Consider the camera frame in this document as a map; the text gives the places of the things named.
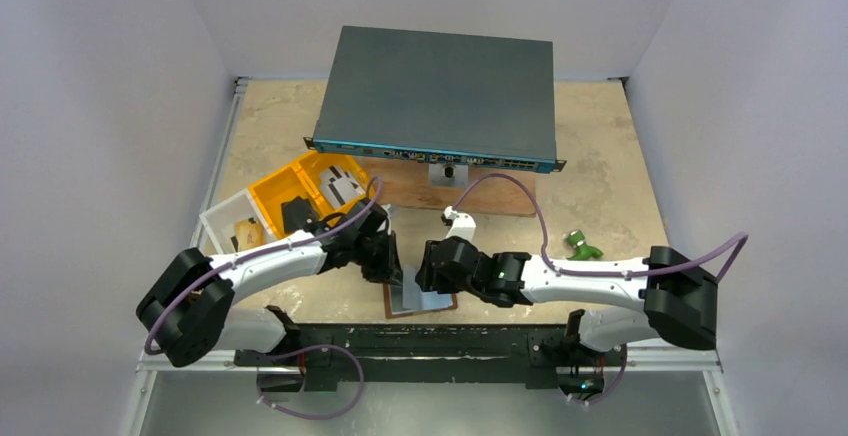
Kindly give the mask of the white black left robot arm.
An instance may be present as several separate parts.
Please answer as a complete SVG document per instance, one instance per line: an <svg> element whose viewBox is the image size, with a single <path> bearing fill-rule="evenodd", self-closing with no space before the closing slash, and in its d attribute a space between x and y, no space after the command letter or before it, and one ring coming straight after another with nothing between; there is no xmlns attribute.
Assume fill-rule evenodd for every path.
<svg viewBox="0 0 848 436"><path fill-rule="evenodd" d="M218 349L276 351L289 330L281 311L237 315L247 297L303 277L353 265L377 284L398 285L403 271L390 217L365 201L345 214L304 221L282 240L254 249L207 256L197 247L179 252L135 315L148 332L144 351L177 367Z"/></svg>

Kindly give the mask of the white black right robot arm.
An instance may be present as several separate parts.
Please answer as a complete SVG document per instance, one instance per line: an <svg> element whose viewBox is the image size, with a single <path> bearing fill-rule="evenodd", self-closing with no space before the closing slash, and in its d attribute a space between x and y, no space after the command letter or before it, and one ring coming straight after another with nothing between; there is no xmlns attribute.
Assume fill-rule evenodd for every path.
<svg viewBox="0 0 848 436"><path fill-rule="evenodd" d="M645 258L548 262L526 252L487 255L453 236L427 242L415 281L423 291L467 292L501 308L593 304L576 328L595 352L653 338L701 351L717 343L718 279L670 247L654 246Z"/></svg>

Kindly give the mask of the brown leather card holder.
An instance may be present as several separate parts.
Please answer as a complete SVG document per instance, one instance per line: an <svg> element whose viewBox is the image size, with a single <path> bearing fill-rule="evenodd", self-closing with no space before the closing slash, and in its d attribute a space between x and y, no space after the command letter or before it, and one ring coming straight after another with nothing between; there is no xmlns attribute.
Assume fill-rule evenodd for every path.
<svg viewBox="0 0 848 436"><path fill-rule="evenodd" d="M450 311L458 308L454 294L425 292L415 281L417 271L405 266L400 286L383 287L384 310L387 319L415 316L427 313Z"/></svg>

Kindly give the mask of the orange credit card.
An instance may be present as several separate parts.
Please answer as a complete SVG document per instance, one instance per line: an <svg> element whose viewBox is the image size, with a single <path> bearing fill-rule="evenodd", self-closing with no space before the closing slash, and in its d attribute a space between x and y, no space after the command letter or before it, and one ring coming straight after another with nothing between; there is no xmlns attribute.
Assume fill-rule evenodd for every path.
<svg viewBox="0 0 848 436"><path fill-rule="evenodd" d="M265 244L264 227L255 218L237 221L233 231L230 241L235 251L250 250Z"/></svg>

